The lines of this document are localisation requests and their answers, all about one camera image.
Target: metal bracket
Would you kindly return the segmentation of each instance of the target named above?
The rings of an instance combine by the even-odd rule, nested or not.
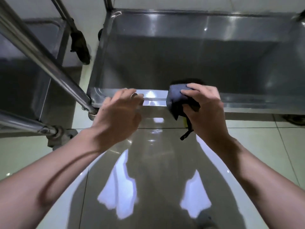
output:
[[[78,134],[76,129],[63,129],[61,126],[54,127],[57,128],[57,134],[47,136],[48,147],[53,148],[53,150],[65,145]]]

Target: dark rag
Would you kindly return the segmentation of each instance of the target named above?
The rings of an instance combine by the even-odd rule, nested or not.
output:
[[[178,116],[186,117],[186,122],[188,125],[188,131],[180,138],[181,140],[184,140],[189,136],[189,134],[193,131],[192,124],[189,120],[189,118],[185,115],[183,112],[182,104],[188,104],[194,111],[199,111],[200,105],[197,101],[195,101],[193,98],[185,96],[181,94],[181,90],[192,90],[191,88],[188,88],[186,85],[191,82],[187,82],[189,80],[183,80],[180,81],[180,84],[177,82],[173,82],[170,85],[170,88],[168,90],[167,98],[166,98],[166,106],[170,113],[173,115],[175,120],[178,119]]]

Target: metal pole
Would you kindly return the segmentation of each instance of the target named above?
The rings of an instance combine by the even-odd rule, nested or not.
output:
[[[51,0],[51,1],[55,5],[55,7],[56,7],[57,11],[59,12],[60,16],[62,17],[62,19],[67,21],[68,25],[71,27],[71,30],[77,31],[77,27],[76,27],[73,19],[71,18],[69,12],[65,8],[63,2],[61,0]]]
[[[113,10],[112,0],[104,0],[104,4],[107,11]]]
[[[30,120],[2,110],[0,110],[0,124],[46,136],[57,134],[57,129],[55,127],[47,126],[38,121]]]
[[[0,32],[51,76],[89,113],[93,115],[97,113],[86,93],[65,73],[54,56],[32,34],[4,0],[0,0]]]

